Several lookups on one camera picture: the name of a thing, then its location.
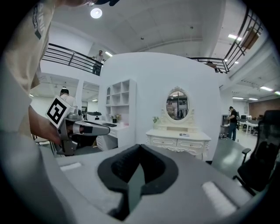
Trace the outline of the black office chair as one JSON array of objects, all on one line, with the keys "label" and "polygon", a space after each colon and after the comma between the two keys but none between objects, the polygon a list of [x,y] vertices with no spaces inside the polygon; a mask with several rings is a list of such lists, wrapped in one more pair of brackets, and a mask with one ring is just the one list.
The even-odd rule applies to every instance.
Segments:
[{"label": "black office chair", "polygon": [[258,123],[257,142],[250,158],[238,168],[237,179],[242,187],[255,196],[269,184],[280,153],[280,110],[267,110]]}]

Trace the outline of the round ceiling lamp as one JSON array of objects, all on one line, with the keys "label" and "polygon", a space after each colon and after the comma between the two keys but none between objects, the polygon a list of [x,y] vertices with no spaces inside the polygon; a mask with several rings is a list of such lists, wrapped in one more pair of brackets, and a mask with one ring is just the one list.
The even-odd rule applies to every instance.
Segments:
[{"label": "round ceiling lamp", "polygon": [[102,16],[102,10],[100,8],[94,8],[90,11],[90,16],[93,19],[98,19]]}]

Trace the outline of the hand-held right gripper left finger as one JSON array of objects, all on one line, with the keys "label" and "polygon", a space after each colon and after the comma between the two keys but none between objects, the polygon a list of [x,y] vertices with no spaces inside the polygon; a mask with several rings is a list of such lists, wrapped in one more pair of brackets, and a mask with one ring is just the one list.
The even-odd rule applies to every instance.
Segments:
[{"label": "hand-held right gripper left finger", "polygon": [[131,145],[99,153],[55,158],[50,149],[40,148],[43,169],[58,203],[45,204],[47,224],[143,224],[143,212],[135,209],[124,220],[122,194],[109,190],[98,176],[99,165]]}]

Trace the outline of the person's left hand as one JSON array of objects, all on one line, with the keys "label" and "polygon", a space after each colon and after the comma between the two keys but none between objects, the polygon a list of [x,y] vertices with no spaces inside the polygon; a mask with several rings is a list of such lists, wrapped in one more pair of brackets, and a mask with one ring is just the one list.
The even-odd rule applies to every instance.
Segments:
[{"label": "person's left hand", "polygon": [[67,139],[72,138],[73,136],[81,135],[84,132],[84,127],[80,125],[68,125],[66,126],[66,137]]}]

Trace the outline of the oval cream framed mirror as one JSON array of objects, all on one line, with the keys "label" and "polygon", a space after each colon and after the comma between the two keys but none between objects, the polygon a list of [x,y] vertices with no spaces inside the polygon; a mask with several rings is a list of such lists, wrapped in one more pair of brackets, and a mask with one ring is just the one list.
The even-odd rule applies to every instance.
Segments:
[{"label": "oval cream framed mirror", "polygon": [[194,108],[185,90],[177,86],[169,91],[164,99],[160,122],[166,126],[195,126]]}]

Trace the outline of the person's left forearm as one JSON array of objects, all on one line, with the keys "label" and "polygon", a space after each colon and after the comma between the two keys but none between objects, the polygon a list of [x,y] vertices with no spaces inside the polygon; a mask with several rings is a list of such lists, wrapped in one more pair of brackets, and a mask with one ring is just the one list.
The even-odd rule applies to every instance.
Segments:
[{"label": "person's left forearm", "polygon": [[45,117],[39,115],[31,106],[28,107],[30,131],[32,134],[60,144],[57,128]]}]

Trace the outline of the cream carved dresser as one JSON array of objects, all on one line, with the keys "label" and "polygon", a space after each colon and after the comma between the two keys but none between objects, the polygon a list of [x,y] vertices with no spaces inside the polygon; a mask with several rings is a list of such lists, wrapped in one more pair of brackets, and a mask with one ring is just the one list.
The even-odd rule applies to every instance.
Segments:
[{"label": "cream carved dresser", "polygon": [[[190,136],[180,136],[180,133],[188,133]],[[172,138],[177,140],[194,140],[194,141],[204,141],[204,149],[203,150],[188,150],[180,147],[164,147],[164,146],[158,146],[173,152],[188,152],[194,157],[206,161],[207,160],[207,154],[209,150],[209,144],[211,141],[211,138],[207,136],[204,132],[198,130],[195,127],[176,127],[176,126],[164,126],[158,124],[157,129],[151,129],[146,132],[146,144],[151,144],[151,137],[160,137],[160,138]]]}]

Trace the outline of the person's beige shirt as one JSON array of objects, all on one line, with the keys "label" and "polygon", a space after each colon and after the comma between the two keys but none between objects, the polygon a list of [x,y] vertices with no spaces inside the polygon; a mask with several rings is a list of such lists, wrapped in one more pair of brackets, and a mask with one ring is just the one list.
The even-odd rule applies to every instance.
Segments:
[{"label": "person's beige shirt", "polygon": [[[3,59],[11,75],[30,100],[30,91],[39,85],[40,61],[49,42],[49,29],[56,0],[40,0],[25,15],[4,51]],[[28,107],[23,110],[19,132],[31,137]]]}]

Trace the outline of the white bookshelf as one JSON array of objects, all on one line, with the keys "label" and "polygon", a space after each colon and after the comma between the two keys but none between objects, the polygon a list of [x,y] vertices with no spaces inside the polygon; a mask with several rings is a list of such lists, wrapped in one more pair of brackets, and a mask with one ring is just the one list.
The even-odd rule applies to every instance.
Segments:
[{"label": "white bookshelf", "polygon": [[106,90],[105,115],[108,121],[111,116],[120,114],[122,119],[118,123],[135,125],[137,84],[128,79],[109,86]]}]

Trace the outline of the brown board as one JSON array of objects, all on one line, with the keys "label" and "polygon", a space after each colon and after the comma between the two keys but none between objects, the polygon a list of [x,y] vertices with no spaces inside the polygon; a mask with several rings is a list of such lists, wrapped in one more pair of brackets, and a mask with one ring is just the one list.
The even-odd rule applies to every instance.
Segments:
[{"label": "brown board", "polygon": [[251,49],[252,46],[255,44],[255,42],[258,40],[258,38],[259,38],[259,33],[257,32],[257,30],[254,29],[253,27],[250,27],[246,37],[243,39],[244,41],[241,45],[242,49],[243,50]]}]

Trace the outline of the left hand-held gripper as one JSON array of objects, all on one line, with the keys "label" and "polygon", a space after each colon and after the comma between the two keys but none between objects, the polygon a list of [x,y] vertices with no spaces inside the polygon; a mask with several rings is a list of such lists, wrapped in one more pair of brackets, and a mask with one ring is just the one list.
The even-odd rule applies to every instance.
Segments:
[{"label": "left hand-held gripper", "polygon": [[74,135],[103,136],[110,133],[107,126],[82,121],[81,110],[72,107],[59,96],[54,97],[45,115],[59,133],[61,143],[56,145],[56,150],[60,155],[74,155],[77,149],[77,142],[66,137],[68,125],[73,125]]}]

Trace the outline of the white desk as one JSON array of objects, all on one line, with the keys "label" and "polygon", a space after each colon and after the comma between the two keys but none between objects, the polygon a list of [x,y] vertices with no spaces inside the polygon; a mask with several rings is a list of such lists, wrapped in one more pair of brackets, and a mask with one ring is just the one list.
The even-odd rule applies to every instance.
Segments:
[{"label": "white desk", "polygon": [[110,133],[97,136],[97,147],[102,151],[135,144],[135,128],[118,124],[110,127]]}]

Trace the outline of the white long table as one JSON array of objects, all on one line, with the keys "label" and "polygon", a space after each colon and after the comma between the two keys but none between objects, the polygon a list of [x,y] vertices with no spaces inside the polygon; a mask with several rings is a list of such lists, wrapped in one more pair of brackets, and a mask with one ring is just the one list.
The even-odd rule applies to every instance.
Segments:
[{"label": "white long table", "polygon": [[257,120],[246,120],[246,121],[240,121],[239,124],[241,125],[246,125],[246,131],[245,133],[248,134],[251,132],[253,127],[257,127],[258,126],[258,121]]}]

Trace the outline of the black balcony railing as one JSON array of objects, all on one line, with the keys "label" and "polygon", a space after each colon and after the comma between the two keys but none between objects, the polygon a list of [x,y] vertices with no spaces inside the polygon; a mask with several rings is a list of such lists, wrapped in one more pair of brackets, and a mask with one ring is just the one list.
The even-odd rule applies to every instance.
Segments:
[{"label": "black balcony railing", "polygon": [[259,36],[264,32],[263,23],[259,17],[249,7],[246,8],[245,16],[241,27],[237,33],[242,40],[239,42],[234,40],[231,47],[222,58],[213,57],[191,57],[192,60],[206,64],[212,67],[216,73],[227,74],[234,65],[239,64],[240,60],[246,55],[248,50],[242,49],[243,39],[246,37],[250,27],[253,27],[259,33]]},{"label": "black balcony railing", "polygon": [[50,43],[42,60],[77,68],[82,71],[94,74],[92,72],[95,62],[94,59],[60,45]]}]

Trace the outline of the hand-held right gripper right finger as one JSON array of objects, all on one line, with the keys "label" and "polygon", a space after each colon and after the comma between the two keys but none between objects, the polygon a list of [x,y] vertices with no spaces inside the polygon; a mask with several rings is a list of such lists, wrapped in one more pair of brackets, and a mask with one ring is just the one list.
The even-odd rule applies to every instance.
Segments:
[{"label": "hand-held right gripper right finger", "polygon": [[187,152],[149,146],[178,168],[163,193],[142,196],[130,224],[242,224],[251,196],[231,178]]}]

